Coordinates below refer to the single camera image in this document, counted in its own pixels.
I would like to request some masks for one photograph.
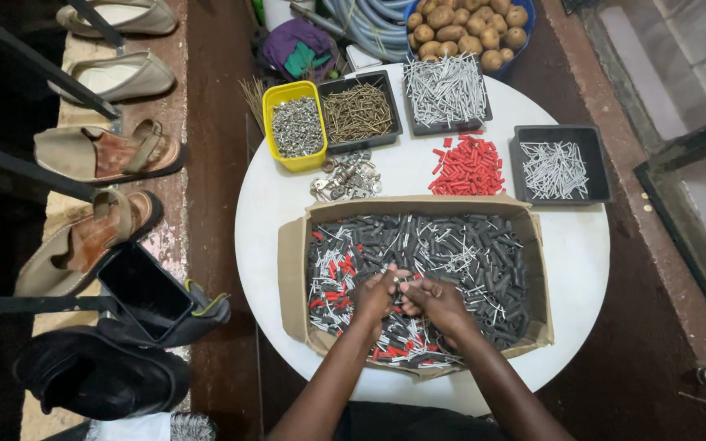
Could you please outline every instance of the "beige slip-on shoe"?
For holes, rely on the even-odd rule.
[[[141,238],[162,216],[162,203],[144,190],[125,196],[108,188],[94,197],[93,207],[93,215],[64,225],[42,243],[20,269],[15,296],[79,294],[113,255],[113,245]]]
[[[113,29],[132,34],[170,34],[176,28],[176,16],[162,0],[90,0]],[[70,5],[56,13],[56,21],[75,35],[97,37],[102,35]]]
[[[37,164],[91,185],[110,185],[164,176],[181,169],[186,148],[162,133],[152,119],[138,124],[130,138],[94,125],[47,129],[34,135]]]
[[[147,50],[101,60],[77,61],[62,69],[108,102],[161,94],[176,81],[165,63]],[[67,100],[80,103],[52,82],[48,82],[48,86]]]

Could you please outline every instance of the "black plastic bin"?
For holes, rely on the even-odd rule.
[[[572,199],[534,198],[525,185],[525,170],[522,165],[527,155],[519,146],[523,142],[572,142],[579,145],[579,153],[587,170],[588,198],[582,198],[578,192],[572,193]],[[516,199],[533,205],[593,205],[610,203],[613,200],[609,186],[609,174],[603,165],[603,143],[601,133],[595,125],[517,125],[514,127],[514,139],[508,145],[511,153],[511,168],[514,174],[514,192]]]
[[[478,74],[484,77],[484,93],[486,94],[486,76],[484,75],[484,70],[481,68],[481,63],[479,62],[479,58],[476,56],[476,66],[478,66]],[[481,126],[483,125],[480,121],[477,119],[473,119],[472,121],[452,121],[451,126],[449,127],[449,124],[444,122],[438,122],[436,124],[430,124],[429,127],[426,127],[424,124],[419,124],[416,122],[416,117],[413,116],[413,102],[410,100],[410,98],[407,96],[407,85],[405,84],[405,81],[402,80],[402,84],[404,84],[404,89],[405,89],[405,108],[407,109],[407,119],[408,122],[410,123],[410,129],[413,131],[413,135],[415,136],[424,136],[424,135],[439,135],[439,134],[456,134],[457,132],[471,132],[473,130],[478,130],[481,129]],[[490,121],[492,119],[492,106],[489,104],[489,95],[487,94],[486,96],[486,116],[484,117],[484,121]]]
[[[331,144],[331,140],[329,139],[328,147],[326,148],[327,155],[338,155],[349,151],[394,144],[397,142],[397,137],[402,134],[402,121],[399,120],[399,111],[397,110],[397,103],[394,101],[394,91],[391,90],[391,80],[388,78],[387,71],[370,72],[368,74],[356,75],[350,79],[340,78],[320,83],[318,85],[318,95],[320,95],[320,108],[323,112],[323,122],[326,124],[326,132],[328,132],[330,121],[326,117],[326,107],[323,104],[323,99],[328,95],[353,89],[353,87],[359,84],[371,84],[375,87],[380,86],[380,90],[386,94],[386,101],[391,110],[391,132],[385,135],[373,136],[362,140],[345,141],[339,144]]]

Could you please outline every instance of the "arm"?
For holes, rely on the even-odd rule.
[[[395,277],[408,274],[396,271],[392,264],[384,275],[373,276],[356,288],[351,325],[328,351],[307,387],[269,434],[269,440],[332,438],[369,349],[380,336],[380,319],[391,310]]]
[[[462,297],[448,283],[421,279],[400,289],[403,308],[429,319],[465,356],[476,385],[503,431],[514,439],[574,439],[527,388],[511,364],[492,346],[465,310]]]

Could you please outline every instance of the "purple cloth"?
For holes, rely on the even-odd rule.
[[[309,49],[314,50],[318,55],[331,49],[331,38],[328,34],[300,18],[294,18],[280,24],[266,37],[263,54],[266,60],[279,69],[285,78],[293,78],[285,69],[285,62],[288,61],[288,56],[296,51],[296,45],[299,42],[304,42]],[[325,72],[329,63],[332,65],[333,60],[329,60],[319,70]]]

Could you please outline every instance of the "hand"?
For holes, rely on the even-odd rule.
[[[379,336],[382,327],[380,319],[388,316],[393,310],[392,296],[396,292],[396,280],[407,276],[410,276],[410,271],[398,270],[396,264],[391,264],[385,273],[376,274],[356,286],[351,298],[355,306],[353,321],[374,326]]]
[[[420,278],[410,283],[400,283],[402,310],[409,316],[421,313],[429,316],[432,323],[446,336],[449,343],[465,332],[478,332],[476,322],[465,309],[462,294],[452,283]]]

